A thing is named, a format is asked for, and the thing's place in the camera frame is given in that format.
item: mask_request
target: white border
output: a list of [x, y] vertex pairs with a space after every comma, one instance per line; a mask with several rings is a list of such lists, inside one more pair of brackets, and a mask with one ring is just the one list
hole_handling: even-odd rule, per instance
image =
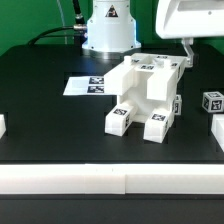
[[0, 165], [0, 194], [224, 194], [224, 165]]

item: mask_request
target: marker cube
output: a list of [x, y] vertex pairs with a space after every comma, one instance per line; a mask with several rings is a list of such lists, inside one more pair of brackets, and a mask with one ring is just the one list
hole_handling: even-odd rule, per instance
[[203, 93], [202, 107], [208, 113], [223, 112], [224, 96], [220, 92]]
[[133, 106], [116, 106], [107, 116], [105, 132], [112, 135], [122, 136], [131, 124], [130, 115]]
[[155, 109], [145, 123], [144, 139], [162, 143], [169, 129], [170, 112]]
[[0, 138], [6, 131], [4, 115], [0, 114]]
[[174, 113], [175, 115], [181, 115], [182, 99], [181, 95], [176, 95], [174, 102]]

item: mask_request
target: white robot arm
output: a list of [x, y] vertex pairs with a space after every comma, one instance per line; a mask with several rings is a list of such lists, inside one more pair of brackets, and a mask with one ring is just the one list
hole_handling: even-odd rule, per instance
[[130, 0], [93, 0], [87, 30], [88, 40], [82, 46], [87, 55], [110, 58], [141, 47], [136, 41], [136, 21], [130, 14]]

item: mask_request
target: metal bracket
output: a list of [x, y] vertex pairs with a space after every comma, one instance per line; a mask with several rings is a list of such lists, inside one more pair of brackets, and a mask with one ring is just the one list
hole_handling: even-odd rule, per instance
[[193, 64], [194, 64], [194, 52], [190, 46], [190, 45], [193, 45], [193, 42], [194, 42], [193, 38], [183, 38], [181, 41], [184, 47], [184, 50], [187, 53], [188, 67], [193, 67]]

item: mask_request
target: paper sheet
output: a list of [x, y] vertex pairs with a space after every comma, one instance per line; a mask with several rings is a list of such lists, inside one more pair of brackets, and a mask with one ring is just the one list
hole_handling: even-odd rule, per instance
[[108, 95], [104, 93], [103, 76], [70, 77], [65, 87], [65, 96]]

